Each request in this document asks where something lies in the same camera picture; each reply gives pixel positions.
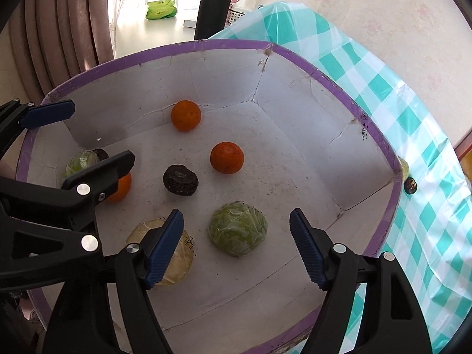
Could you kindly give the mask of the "large yellow-brown fruit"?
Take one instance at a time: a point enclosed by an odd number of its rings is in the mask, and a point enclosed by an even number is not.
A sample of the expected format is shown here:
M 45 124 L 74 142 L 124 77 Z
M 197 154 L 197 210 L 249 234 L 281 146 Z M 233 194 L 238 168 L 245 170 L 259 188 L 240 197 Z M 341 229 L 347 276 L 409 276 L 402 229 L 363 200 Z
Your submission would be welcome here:
M 151 229 L 161 228 L 165 223 L 165 217 L 158 217 L 151 221 L 145 221 L 137 225 L 126 239 L 126 245 L 140 244 L 143 237 Z M 171 286 L 183 280 L 190 272 L 194 261 L 194 239 L 184 229 L 182 236 L 173 252 L 171 261 L 165 271 L 163 279 L 156 283 L 157 286 Z

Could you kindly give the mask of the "green snack packet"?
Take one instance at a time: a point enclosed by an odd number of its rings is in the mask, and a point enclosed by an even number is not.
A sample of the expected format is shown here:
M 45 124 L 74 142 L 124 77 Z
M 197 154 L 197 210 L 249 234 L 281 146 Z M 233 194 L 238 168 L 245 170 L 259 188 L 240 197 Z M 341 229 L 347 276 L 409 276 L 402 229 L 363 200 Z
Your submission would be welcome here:
M 147 2 L 146 19 L 153 21 L 163 18 L 173 18 L 177 14 L 174 0 L 157 0 Z

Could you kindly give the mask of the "dark mangosteen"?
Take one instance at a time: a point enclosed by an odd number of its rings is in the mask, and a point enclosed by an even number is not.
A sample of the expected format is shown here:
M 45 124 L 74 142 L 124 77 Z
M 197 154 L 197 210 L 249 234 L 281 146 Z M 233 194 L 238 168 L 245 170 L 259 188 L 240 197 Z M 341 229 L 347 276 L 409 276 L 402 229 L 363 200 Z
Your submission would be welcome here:
M 418 184 L 413 179 L 413 177 L 407 177 L 407 179 L 403 182 L 403 188 L 406 194 L 413 195 L 418 190 Z
M 171 165 L 163 174 L 163 185 L 172 194 L 192 196 L 199 186 L 199 179 L 184 165 Z

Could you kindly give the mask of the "dark mangosteen back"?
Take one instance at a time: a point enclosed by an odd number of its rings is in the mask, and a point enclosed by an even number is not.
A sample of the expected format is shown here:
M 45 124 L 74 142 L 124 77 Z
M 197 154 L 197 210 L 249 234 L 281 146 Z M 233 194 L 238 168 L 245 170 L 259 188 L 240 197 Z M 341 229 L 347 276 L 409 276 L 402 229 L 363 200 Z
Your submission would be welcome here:
M 407 177 L 407 179 L 403 182 L 403 188 L 406 194 L 413 195 L 418 190 L 418 184 L 413 179 L 413 177 Z

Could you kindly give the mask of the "green fruit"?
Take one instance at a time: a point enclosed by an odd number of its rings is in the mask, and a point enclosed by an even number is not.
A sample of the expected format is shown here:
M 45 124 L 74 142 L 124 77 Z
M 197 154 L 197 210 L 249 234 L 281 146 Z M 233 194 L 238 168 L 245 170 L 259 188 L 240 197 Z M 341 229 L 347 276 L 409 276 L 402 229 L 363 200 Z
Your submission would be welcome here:
M 221 251 L 242 257 L 266 238 L 268 222 L 258 209 L 236 201 L 216 209 L 207 227 L 210 241 Z
M 92 150 L 83 150 L 72 157 L 67 163 L 63 177 L 71 177 L 72 175 L 79 173 L 84 169 L 88 169 L 97 163 L 99 163 L 99 157 L 96 152 Z

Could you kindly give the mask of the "wrapped yellow-green fruit back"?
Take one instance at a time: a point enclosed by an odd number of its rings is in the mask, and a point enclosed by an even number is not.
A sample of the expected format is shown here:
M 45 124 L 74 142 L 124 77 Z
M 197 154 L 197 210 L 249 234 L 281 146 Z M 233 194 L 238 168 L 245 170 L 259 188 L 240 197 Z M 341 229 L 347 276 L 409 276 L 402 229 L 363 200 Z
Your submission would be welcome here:
M 398 157 L 398 159 L 401 164 L 401 175 L 402 175 L 401 180 L 405 182 L 407 178 L 409 177 L 409 165 L 403 158 Z

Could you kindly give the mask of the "pink floral curtain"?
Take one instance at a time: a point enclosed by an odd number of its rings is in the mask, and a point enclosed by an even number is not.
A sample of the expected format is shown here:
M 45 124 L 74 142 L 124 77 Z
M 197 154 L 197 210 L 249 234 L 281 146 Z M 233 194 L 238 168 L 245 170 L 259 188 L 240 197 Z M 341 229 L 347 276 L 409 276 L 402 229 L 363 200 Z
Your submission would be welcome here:
M 114 59 L 109 0 L 21 0 L 8 32 L 29 101 Z

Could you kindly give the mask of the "purple cardboard box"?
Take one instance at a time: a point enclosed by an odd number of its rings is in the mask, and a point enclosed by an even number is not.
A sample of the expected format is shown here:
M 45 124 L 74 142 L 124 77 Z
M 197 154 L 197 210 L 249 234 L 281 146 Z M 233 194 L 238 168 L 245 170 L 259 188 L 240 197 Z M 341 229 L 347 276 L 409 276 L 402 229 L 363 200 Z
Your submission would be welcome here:
M 114 254 L 137 225 L 182 212 L 193 265 L 184 280 L 149 294 L 175 353 L 279 353 L 313 327 L 324 295 L 290 235 L 293 209 L 356 253 L 382 248 L 401 193 L 396 153 L 343 89 L 281 46 L 232 39 L 160 46 L 96 66 L 45 98 L 68 99 L 73 117 L 26 134 L 17 178 L 58 187 L 82 150 L 135 155 L 129 194 L 96 209 L 99 235 L 104 253 Z M 171 122 L 182 100 L 201 109 L 188 132 Z M 244 152 L 237 173 L 211 166 L 220 142 Z M 198 176 L 192 196 L 165 188 L 171 165 Z M 242 257 L 218 249 L 207 233 L 214 211 L 236 201 L 268 222 L 263 243 Z

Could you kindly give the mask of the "dark mangosteen front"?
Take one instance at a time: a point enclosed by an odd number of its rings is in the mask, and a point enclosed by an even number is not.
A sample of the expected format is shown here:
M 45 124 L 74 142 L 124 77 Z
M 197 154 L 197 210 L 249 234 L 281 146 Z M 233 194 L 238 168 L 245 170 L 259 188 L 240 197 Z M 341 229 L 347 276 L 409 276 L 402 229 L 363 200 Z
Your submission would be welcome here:
M 192 196 L 199 186 L 199 179 L 184 165 L 171 165 L 163 174 L 163 185 L 172 194 Z

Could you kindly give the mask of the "teal white checkered tablecloth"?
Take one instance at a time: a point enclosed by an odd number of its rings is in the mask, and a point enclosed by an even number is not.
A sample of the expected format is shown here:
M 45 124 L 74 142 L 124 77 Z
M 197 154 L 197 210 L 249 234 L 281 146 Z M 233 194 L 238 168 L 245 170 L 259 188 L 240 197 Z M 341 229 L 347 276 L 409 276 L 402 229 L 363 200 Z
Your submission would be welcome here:
M 471 190 L 440 125 L 383 61 L 301 3 L 252 11 L 218 38 L 272 42 L 303 57 L 355 100 L 407 162 L 418 188 L 401 195 L 383 248 L 398 257 L 439 353 L 471 311 Z

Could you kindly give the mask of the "black thermos bottle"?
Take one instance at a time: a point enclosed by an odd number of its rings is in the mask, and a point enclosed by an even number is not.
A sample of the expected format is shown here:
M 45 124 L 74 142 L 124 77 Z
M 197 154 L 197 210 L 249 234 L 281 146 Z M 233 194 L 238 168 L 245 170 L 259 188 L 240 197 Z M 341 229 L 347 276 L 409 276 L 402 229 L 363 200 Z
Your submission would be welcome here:
M 200 0 L 194 39 L 208 39 L 222 30 L 231 0 Z

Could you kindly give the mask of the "green fruit front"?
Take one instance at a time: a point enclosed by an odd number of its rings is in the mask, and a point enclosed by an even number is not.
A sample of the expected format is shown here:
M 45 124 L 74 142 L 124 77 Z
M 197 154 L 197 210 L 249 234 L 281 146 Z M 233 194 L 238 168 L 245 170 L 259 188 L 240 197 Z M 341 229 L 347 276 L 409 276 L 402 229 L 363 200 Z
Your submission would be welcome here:
M 216 209 L 207 227 L 210 241 L 221 251 L 242 257 L 266 238 L 268 222 L 258 209 L 236 201 Z

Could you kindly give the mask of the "small orange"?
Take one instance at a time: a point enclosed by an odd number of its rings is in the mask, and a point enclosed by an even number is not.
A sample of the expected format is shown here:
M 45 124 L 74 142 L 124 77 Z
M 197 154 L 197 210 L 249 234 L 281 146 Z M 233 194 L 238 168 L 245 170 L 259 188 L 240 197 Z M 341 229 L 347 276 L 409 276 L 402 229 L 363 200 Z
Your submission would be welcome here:
M 171 111 L 171 122 L 173 126 L 181 131 L 188 132 L 196 128 L 201 121 L 201 109 L 189 100 L 182 100 L 173 106 Z

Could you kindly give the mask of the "wrapped green fruit in box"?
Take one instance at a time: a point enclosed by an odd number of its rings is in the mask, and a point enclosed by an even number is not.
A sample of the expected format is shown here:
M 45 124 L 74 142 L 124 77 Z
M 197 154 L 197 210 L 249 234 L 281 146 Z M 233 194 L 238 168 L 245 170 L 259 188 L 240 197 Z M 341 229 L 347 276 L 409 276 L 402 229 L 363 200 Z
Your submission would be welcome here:
M 83 150 L 72 157 L 67 163 L 63 177 L 71 177 L 72 175 L 79 173 L 84 169 L 88 169 L 97 163 L 99 163 L 99 157 L 96 152 L 92 150 Z

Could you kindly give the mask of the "brown wooden door frame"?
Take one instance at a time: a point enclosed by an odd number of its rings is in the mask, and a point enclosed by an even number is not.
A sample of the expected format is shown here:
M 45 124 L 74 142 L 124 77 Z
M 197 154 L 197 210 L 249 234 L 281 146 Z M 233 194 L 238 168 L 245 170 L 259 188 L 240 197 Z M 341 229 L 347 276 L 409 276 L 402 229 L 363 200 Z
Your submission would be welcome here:
M 461 161 L 462 158 L 464 158 L 468 154 L 468 152 L 471 151 L 471 145 L 471 139 L 465 137 L 454 147 L 454 152 L 456 153 L 456 156 L 459 161 Z

